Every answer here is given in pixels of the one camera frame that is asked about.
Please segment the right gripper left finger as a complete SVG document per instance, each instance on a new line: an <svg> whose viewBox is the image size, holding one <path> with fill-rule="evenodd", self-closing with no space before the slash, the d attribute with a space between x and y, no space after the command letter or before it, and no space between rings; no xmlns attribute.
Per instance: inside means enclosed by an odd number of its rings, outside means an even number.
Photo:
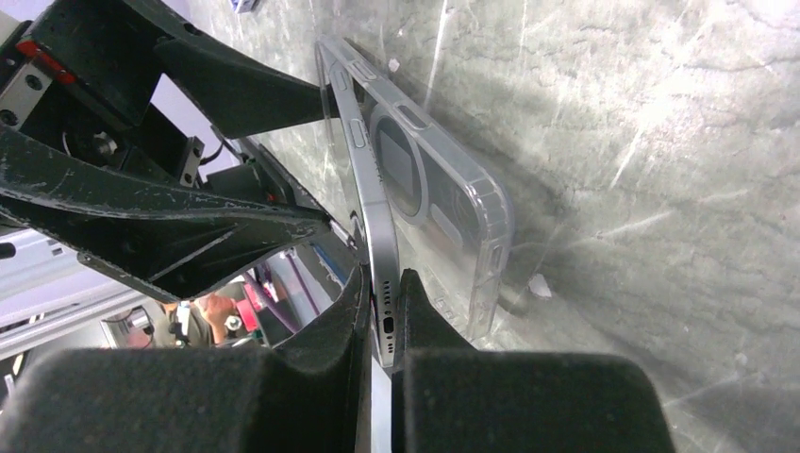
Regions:
<svg viewBox="0 0 800 453"><path fill-rule="evenodd" d="M275 348L67 349L1 415L5 452L367 452L370 278Z"/></svg>

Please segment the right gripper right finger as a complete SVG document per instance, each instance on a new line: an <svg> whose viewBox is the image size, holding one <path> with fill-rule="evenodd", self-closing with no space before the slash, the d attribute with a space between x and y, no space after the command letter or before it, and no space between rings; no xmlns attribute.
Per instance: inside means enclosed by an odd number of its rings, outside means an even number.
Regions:
<svg viewBox="0 0 800 453"><path fill-rule="evenodd" d="M395 324L396 452L671 452L656 390L638 364L593 353L483 351L403 272Z"/></svg>

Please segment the clear magsafe phone case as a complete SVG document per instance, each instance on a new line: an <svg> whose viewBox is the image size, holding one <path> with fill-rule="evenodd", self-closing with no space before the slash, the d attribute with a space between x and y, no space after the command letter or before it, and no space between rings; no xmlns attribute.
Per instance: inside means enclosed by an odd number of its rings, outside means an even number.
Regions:
<svg viewBox="0 0 800 453"><path fill-rule="evenodd" d="M505 189L473 154L384 73L340 38L317 41L318 67L350 74L392 210L399 268L430 290L463 335L487 335L514 231Z"/></svg>

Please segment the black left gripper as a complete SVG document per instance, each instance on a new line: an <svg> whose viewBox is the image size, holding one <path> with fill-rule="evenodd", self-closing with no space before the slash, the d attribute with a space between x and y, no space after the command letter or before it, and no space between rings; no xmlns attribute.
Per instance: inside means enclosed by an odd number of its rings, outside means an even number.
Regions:
<svg viewBox="0 0 800 453"><path fill-rule="evenodd" d="M329 231L320 210L187 188L201 184L204 145L154 106L164 74L227 138L325 118L319 86L160 1L55 1L26 21L3 12L2 214L162 301L213 292Z"/></svg>

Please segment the silver black phone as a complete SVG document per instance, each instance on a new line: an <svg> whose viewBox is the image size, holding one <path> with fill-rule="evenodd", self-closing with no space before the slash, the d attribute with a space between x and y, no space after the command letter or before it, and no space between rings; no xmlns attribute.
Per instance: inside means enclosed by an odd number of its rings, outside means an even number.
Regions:
<svg viewBox="0 0 800 453"><path fill-rule="evenodd" d="M399 350L400 279L392 210L350 74L335 60L325 62L321 74L325 79L324 100L330 107L325 129L343 191L342 223L370 267L375 347L381 365L392 368Z"/></svg>

